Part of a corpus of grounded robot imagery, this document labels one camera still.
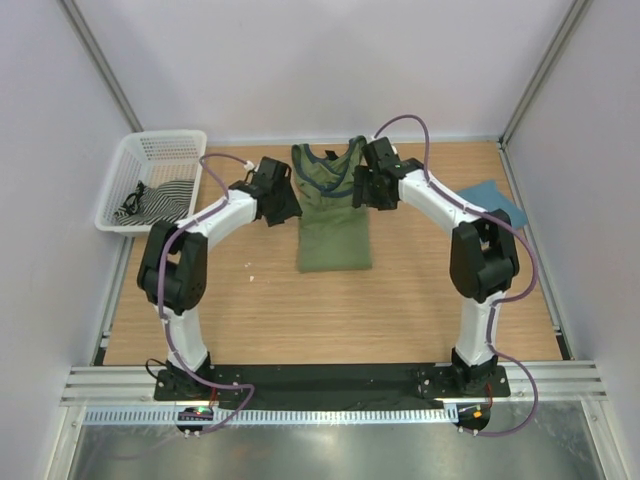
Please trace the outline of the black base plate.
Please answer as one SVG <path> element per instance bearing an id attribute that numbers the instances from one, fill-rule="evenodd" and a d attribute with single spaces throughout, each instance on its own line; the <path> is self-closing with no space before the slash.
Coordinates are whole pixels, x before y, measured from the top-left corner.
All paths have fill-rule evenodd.
<path id="1" fill-rule="evenodd" d="M 447 399 L 507 398 L 505 368 L 465 385 L 448 364 L 218 365 L 217 384 L 252 384 L 249 410 L 376 411 L 435 408 Z"/>

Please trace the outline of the right aluminium frame post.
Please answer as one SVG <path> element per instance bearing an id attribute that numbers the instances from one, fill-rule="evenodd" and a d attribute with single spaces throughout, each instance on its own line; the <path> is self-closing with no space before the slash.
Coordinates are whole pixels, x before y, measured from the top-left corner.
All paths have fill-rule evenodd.
<path id="1" fill-rule="evenodd" d="M 574 0 L 570 3 L 567 12 L 564 14 L 552 36 L 551 41 L 507 122 L 503 133 L 499 137 L 498 144 L 501 150 L 505 150 L 508 143 L 514 137 L 534 100 L 553 73 L 555 66 L 559 62 L 591 4 L 591 0 Z"/>

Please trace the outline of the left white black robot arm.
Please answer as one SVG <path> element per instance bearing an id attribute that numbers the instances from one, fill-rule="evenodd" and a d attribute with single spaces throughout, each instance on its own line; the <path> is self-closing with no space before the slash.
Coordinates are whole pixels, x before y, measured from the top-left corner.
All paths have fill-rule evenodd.
<path id="1" fill-rule="evenodd" d="M 147 237 L 137 286 L 156 309 L 168 346 L 164 368 L 155 375 L 157 400 L 201 400 L 213 389 L 232 388 L 214 382 L 202 338 L 198 304 L 207 288 L 208 255 L 256 220 L 272 227 L 302 214 L 289 165 L 264 157 L 243 166 L 246 177 L 223 186 L 216 202 L 182 220 L 157 221 Z"/>

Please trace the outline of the left aluminium frame post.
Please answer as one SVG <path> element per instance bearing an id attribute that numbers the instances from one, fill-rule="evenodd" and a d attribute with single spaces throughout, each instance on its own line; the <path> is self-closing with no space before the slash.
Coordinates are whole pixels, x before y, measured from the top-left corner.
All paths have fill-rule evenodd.
<path id="1" fill-rule="evenodd" d="M 57 0 L 56 3 L 67 18 L 70 27 L 81 43 L 87 57 L 93 64 L 98 76 L 111 97 L 116 109 L 128 125 L 132 133 L 144 131 L 144 127 L 136 115 L 125 91 L 114 70 L 104 54 L 98 40 L 94 36 L 84 14 L 74 0 Z"/>

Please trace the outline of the aluminium frame post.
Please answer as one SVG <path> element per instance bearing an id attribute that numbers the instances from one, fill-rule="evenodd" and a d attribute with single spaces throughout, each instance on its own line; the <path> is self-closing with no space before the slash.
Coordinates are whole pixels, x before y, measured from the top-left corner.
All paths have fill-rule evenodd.
<path id="1" fill-rule="evenodd" d="M 111 97 L 116 109 L 128 125 L 132 133 L 144 131 L 144 127 L 136 115 L 125 91 L 114 70 L 104 54 L 98 40 L 94 36 L 84 14 L 74 0 L 57 0 L 56 3 L 67 18 L 70 27 L 81 43 L 87 57 L 93 64 L 98 76 Z"/>
<path id="2" fill-rule="evenodd" d="M 574 0 L 570 3 L 567 12 L 564 14 L 552 36 L 551 41 L 507 122 L 503 133 L 499 137 L 498 144 L 501 150 L 505 150 L 508 143 L 514 137 L 534 100 L 553 73 L 555 66 L 559 62 L 591 4 L 591 0 Z"/>

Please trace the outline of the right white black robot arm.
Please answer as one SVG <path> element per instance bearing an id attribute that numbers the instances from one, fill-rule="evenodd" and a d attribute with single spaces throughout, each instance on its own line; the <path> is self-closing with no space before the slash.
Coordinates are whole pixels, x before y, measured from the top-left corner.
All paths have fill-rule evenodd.
<path id="1" fill-rule="evenodd" d="M 500 302 L 520 269 L 510 217 L 465 200 L 417 159 L 400 159 L 386 137 L 366 144 L 363 158 L 354 169 L 355 207 L 394 210 L 403 202 L 450 235 L 449 276 L 463 303 L 458 340 L 442 378 L 461 395 L 484 393 L 497 372 Z"/>

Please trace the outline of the aluminium front rail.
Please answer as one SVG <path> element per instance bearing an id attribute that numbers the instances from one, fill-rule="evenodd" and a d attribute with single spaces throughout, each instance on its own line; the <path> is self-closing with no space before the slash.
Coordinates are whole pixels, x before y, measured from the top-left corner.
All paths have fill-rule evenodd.
<path id="1" fill-rule="evenodd" d="M 513 401 L 531 401 L 533 376 L 539 399 L 546 401 L 604 400 L 607 393 L 594 362 L 532 361 L 526 371 L 505 363 Z M 74 367 L 69 373 L 60 404 L 143 405 L 152 401 L 155 381 L 141 366 Z"/>

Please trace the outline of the black white striped tank top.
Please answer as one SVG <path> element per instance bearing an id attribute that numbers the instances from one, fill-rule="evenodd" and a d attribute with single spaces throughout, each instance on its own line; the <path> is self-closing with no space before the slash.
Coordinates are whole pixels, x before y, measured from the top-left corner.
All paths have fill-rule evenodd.
<path id="1" fill-rule="evenodd" d="M 119 226 L 152 225 L 155 222 L 176 222 L 188 215 L 193 180 L 172 180 L 157 187 L 139 181 L 114 212 Z"/>

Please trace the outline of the blue tank top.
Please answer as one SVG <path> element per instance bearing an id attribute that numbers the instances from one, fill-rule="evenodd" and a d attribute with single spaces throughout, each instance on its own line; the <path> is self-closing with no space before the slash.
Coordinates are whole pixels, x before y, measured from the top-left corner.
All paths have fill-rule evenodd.
<path id="1" fill-rule="evenodd" d="M 522 229 L 528 224 L 525 212 L 498 190 L 494 180 L 488 180 L 458 190 L 457 194 L 464 200 L 482 207 L 486 211 L 503 210 L 509 215 L 511 224 L 515 229 Z"/>

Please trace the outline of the green tank top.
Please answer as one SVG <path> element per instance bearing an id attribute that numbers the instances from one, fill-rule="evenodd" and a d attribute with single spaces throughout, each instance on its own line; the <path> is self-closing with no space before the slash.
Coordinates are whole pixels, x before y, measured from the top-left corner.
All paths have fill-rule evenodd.
<path id="1" fill-rule="evenodd" d="M 308 144 L 291 147 L 295 188 L 302 215 L 298 224 L 297 269 L 301 273 L 369 270 L 373 259 L 368 211 L 352 205 L 354 169 L 363 136 L 348 141 L 340 155 L 320 157 Z"/>

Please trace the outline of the white plastic laundry basket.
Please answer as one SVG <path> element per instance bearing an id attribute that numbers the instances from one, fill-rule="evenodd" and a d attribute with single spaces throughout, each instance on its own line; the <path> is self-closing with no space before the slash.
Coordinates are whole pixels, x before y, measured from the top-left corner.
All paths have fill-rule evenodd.
<path id="1" fill-rule="evenodd" d="M 102 189 L 95 227 L 103 232 L 140 236 L 151 225 L 119 226 L 114 212 L 132 193 L 139 181 L 157 187 L 172 180 L 193 180 L 194 187 L 188 216 L 195 212 L 200 188 L 207 136 L 200 130 L 160 130 L 132 133 L 119 143 Z"/>

